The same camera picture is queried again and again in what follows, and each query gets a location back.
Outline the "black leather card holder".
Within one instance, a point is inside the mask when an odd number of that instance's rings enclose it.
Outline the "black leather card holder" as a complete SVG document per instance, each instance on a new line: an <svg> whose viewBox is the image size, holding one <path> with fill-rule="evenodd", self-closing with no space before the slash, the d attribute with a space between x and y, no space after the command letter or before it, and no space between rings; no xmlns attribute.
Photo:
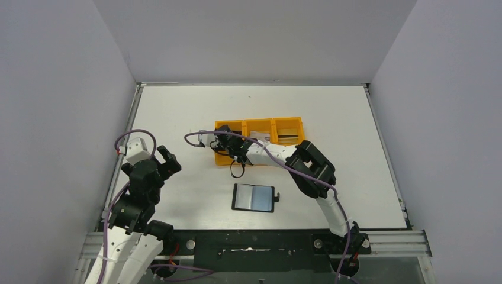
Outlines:
<svg viewBox="0 0 502 284"><path fill-rule="evenodd" d="M235 183L231 209L234 211L273 213L281 194L274 186Z"/></svg>

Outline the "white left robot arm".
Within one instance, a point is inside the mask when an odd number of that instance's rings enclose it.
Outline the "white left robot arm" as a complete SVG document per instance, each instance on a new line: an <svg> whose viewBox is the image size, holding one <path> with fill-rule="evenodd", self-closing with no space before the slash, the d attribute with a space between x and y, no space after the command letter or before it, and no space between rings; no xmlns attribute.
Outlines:
<svg viewBox="0 0 502 284"><path fill-rule="evenodd" d="M103 244L86 283L138 283L157 255L175 249L173 226L152 216L161 188L181 165L165 146L156 150L163 162L128 149L121 168L128 182L107 214Z"/></svg>

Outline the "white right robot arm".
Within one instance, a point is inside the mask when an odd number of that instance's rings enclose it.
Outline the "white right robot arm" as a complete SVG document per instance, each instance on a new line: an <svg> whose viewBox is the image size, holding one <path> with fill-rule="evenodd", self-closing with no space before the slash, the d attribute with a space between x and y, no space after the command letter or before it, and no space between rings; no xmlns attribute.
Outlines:
<svg viewBox="0 0 502 284"><path fill-rule="evenodd" d="M356 222L349 218L338 196L335 167L310 141L282 146L232 132L224 125L208 134L198 135L200 146L229 157L246 166L275 166L288 171L298 189L313 198L322 211L333 245L342 253L369 254L371 244Z"/></svg>

